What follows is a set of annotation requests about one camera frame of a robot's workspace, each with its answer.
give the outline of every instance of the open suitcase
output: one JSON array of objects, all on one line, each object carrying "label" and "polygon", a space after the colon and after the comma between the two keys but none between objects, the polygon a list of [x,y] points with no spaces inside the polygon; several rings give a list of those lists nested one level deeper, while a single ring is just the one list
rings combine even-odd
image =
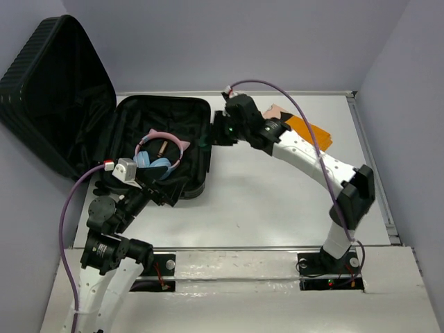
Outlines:
[{"label": "open suitcase", "polygon": [[[172,205],[205,188],[211,146],[199,142],[209,135],[210,118],[210,105],[195,98],[137,95],[116,107],[114,88],[92,43],[69,15],[45,19],[0,80],[2,123],[48,167],[74,180],[104,160],[133,158],[151,128],[190,142],[180,166],[155,182]],[[163,142],[144,145],[150,160]],[[168,144],[164,156],[177,160],[178,147]],[[139,172],[149,179],[148,169]],[[110,173],[102,174],[102,189],[127,190]]]}]

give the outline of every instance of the pink object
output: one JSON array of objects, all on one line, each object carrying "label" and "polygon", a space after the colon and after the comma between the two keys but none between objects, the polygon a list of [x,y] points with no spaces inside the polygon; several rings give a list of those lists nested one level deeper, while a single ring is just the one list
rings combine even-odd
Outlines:
[{"label": "pink object", "polygon": [[172,135],[171,133],[167,133],[167,132],[158,132],[154,129],[150,129],[149,133],[147,135],[145,135],[139,142],[139,144],[136,146],[136,149],[134,150],[134,156],[136,156],[139,151],[140,151],[140,147],[142,146],[142,144],[145,144],[146,142],[148,142],[149,140],[152,139],[167,139],[170,140],[172,142],[174,142],[176,144],[177,147],[179,147],[180,150],[180,157],[179,159],[176,161],[176,163],[174,163],[171,167],[172,168],[176,168],[182,157],[183,157],[183,152],[187,150],[187,148],[189,147],[190,143],[186,142],[186,141],[180,141],[178,139],[178,137],[176,137],[175,135]]}]

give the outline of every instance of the pink headphones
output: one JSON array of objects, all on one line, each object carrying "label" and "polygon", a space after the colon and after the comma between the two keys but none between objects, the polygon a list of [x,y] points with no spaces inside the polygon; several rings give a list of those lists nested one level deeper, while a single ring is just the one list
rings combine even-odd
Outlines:
[{"label": "pink headphones", "polygon": [[[155,161],[150,162],[150,157],[148,156],[148,152],[140,151],[140,147],[152,139],[166,139],[172,141],[180,150],[180,157],[178,160],[171,164],[170,160],[165,157],[158,158]],[[138,168],[155,168],[155,167],[167,167],[168,169],[160,178],[160,180],[164,180],[167,178],[171,172],[173,172],[180,164],[180,161],[183,157],[183,152],[187,150],[189,147],[189,142],[180,141],[175,135],[167,132],[158,132],[154,129],[151,129],[147,135],[141,138],[138,145],[136,145],[136,149],[134,150],[134,162],[136,162]]]}]

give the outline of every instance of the white tabletop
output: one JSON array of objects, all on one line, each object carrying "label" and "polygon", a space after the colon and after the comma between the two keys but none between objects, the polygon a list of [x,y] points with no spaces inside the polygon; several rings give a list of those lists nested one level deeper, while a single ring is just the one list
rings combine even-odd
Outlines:
[{"label": "white tabletop", "polygon": [[[176,253],[176,292],[129,293],[111,333],[438,333],[410,248],[367,248],[366,292],[301,291],[295,253]],[[68,250],[74,277],[82,250]],[[41,333],[58,333],[72,291],[59,265]]]},{"label": "white tabletop", "polygon": [[[220,95],[195,96],[222,110]],[[277,104],[296,110],[283,96],[253,97],[260,110]],[[360,167],[366,163],[345,96],[294,96],[308,120],[332,135],[327,153]],[[87,208],[95,198],[89,184],[75,248],[87,237]],[[246,143],[215,146],[203,194],[172,208],[150,203],[126,230],[164,247],[321,246],[330,228],[328,193],[314,180],[285,162],[255,151]],[[366,245],[390,244],[378,202],[362,219],[356,237]]]}]

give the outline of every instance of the small copper object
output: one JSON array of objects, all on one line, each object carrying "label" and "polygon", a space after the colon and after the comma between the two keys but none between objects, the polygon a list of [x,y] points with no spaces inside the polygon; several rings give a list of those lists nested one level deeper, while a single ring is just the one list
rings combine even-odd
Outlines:
[{"label": "small copper object", "polygon": [[157,153],[157,157],[162,157],[164,155],[165,149],[168,146],[168,141],[164,141],[162,147],[160,147],[159,153]]}]

